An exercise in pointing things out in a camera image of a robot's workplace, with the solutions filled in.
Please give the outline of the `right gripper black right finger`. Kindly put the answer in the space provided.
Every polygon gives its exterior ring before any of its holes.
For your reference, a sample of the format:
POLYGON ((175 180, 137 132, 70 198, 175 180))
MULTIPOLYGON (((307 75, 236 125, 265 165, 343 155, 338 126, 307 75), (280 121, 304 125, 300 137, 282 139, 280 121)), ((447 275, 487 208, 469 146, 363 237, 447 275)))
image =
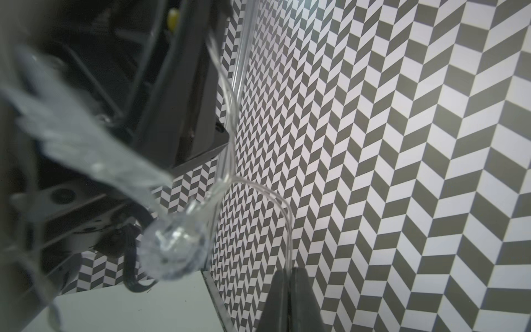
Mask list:
POLYGON ((293 268, 289 286, 289 331, 325 332, 321 309, 305 268, 293 268))

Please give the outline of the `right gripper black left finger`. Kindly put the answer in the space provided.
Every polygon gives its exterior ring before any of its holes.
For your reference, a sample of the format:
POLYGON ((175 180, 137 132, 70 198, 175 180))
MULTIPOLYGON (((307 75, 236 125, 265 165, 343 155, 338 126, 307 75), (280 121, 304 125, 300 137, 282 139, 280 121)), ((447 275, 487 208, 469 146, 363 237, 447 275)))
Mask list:
POLYGON ((270 286, 256 332, 287 332, 288 278, 285 270, 277 271, 270 286))

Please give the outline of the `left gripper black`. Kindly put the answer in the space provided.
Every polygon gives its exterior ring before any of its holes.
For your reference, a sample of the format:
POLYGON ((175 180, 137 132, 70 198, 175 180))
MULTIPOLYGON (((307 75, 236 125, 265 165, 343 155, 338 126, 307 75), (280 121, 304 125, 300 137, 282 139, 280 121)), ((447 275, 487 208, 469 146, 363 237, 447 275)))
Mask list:
POLYGON ((1 2, 1 98, 21 113, 17 125, 41 142, 46 157, 162 216, 152 196, 152 188, 166 184, 160 168, 188 170, 228 141, 215 111, 218 72, 206 41, 210 33, 216 42, 223 37, 230 2, 182 2, 133 140, 147 160, 102 127, 46 58, 17 36, 34 13, 28 1, 1 2))

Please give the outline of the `left corner metal post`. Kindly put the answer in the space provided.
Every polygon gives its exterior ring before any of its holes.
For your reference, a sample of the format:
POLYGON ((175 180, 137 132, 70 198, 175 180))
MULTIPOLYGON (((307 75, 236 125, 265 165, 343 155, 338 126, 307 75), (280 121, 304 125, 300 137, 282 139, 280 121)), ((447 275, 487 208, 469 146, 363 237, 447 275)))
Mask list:
POLYGON ((257 27, 260 1, 240 1, 240 11, 238 21, 235 22, 232 55, 235 56, 235 63, 230 65, 232 73, 232 88, 236 95, 236 100, 241 103, 243 91, 246 83, 246 73, 253 46, 254 32, 257 27))

